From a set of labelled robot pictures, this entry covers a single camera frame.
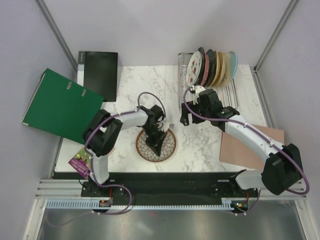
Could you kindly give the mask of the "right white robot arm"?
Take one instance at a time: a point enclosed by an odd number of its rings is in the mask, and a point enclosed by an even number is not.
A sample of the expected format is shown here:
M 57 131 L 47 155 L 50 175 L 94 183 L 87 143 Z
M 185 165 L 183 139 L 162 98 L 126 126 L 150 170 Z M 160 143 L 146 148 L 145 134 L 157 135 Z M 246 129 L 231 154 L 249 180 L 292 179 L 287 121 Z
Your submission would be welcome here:
M 265 188 L 279 196 L 285 191 L 304 196 L 310 191 L 310 183 L 303 171 L 299 148 L 290 143 L 282 144 L 248 123 L 233 107 L 223 106 L 213 89 L 193 85 L 185 90 L 192 101 L 181 105 L 180 122 L 184 126 L 209 121 L 214 127 L 227 133 L 250 148 L 262 160 L 262 170 L 242 170 L 233 176 L 229 191 L 235 197 L 247 189 Z

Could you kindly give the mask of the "brown floral pattern plate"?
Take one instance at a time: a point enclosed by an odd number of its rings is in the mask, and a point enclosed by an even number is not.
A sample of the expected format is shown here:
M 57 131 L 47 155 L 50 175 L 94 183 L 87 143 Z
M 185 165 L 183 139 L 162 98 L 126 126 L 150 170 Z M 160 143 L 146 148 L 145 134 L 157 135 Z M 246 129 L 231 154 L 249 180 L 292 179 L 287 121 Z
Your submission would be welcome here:
M 142 130 L 135 141 L 136 151 L 140 157 L 144 160 L 159 163 L 165 160 L 168 160 L 173 156 L 177 148 L 177 139 L 174 132 L 171 129 L 168 129 L 164 140 L 162 142 L 162 147 L 160 150 L 160 156 L 156 155 L 154 151 L 146 143 L 147 135 L 144 130 Z

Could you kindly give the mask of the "wire dish rack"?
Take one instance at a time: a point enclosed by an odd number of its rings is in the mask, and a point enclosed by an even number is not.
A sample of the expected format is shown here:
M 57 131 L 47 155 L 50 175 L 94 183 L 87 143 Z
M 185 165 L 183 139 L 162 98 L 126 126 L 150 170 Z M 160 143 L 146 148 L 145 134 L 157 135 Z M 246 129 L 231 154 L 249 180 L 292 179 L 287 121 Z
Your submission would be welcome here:
M 181 104 L 183 103 L 183 94 L 187 88 L 186 84 L 186 73 L 189 61 L 192 56 L 192 52 L 180 52 L 178 54 L 178 75 L 177 75 L 177 86 L 178 86 L 178 109 L 181 113 Z M 224 106 L 231 106 L 235 109 L 238 108 L 238 96 L 235 87 L 234 78 L 225 87 L 212 87 L 217 92 L 219 99 Z

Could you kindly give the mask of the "black rimmed beige plate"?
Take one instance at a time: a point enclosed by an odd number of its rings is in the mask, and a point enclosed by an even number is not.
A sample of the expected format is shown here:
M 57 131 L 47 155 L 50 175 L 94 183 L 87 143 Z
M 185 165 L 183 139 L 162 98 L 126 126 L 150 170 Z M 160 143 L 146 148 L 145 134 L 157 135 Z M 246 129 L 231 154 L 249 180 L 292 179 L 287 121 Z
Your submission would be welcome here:
M 204 76 L 204 72 L 205 72 L 205 64 L 206 64 L 206 57 L 205 57 L 205 50 L 204 48 L 201 46 L 198 48 L 198 51 L 200 52 L 201 54 L 201 65 L 199 67 L 199 75 L 198 75 L 198 78 L 197 78 L 197 82 L 196 84 L 197 85 L 200 85 L 202 80 L 203 80 L 203 76 Z

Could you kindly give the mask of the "white strawberry pattern plate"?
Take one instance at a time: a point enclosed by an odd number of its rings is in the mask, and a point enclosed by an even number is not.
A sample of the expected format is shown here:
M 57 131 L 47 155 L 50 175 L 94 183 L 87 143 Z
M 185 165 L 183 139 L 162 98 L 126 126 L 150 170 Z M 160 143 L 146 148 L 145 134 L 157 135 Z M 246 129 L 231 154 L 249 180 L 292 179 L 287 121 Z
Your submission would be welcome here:
M 203 64 L 202 53 L 199 50 L 197 50 L 192 54 L 187 66 L 185 81 L 188 87 L 193 86 L 198 82 L 202 64 Z

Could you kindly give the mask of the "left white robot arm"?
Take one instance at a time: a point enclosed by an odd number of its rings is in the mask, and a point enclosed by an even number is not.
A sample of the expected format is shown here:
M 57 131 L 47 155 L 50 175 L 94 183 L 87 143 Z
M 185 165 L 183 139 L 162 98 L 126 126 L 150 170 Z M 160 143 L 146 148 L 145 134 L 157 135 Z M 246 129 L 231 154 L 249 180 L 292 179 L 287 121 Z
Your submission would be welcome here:
M 131 187 L 129 194 L 135 197 L 169 194 L 164 174 L 152 177 L 149 173 L 117 173 L 115 176 L 120 183 L 111 183 L 108 170 L 108 153 L 114 148 L 119 133 L 133 127 L 142 128 L 146 134 L 145 147 L 156 157 L 161 157 L 169 129 L 164 120 L 165 113 L 158 105 L 150 109 L 139 106 L 114 115 L 104 109 L 99 110 L 82 134 L 84 151 L 91 156 L 91 160 L 90 179 L 82 187 L 81 196 L 105 197 L 114 188 L 125 189 L 126 183 Z

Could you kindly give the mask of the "pink polka dot plate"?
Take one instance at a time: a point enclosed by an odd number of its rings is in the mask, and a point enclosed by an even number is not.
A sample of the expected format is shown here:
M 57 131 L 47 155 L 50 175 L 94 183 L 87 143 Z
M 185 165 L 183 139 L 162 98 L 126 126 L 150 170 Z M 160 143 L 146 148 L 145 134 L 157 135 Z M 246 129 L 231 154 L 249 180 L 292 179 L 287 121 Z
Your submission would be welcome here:
M 210 69 L 210 58 L 207 54 L 205 54 L 205 64 L 204 64 L 204 73 L 203 78 L 201 81 L 201 86 L 205 86 L 205 83 L 207 81 L 208 75 L 209 75 L 209 69 Z

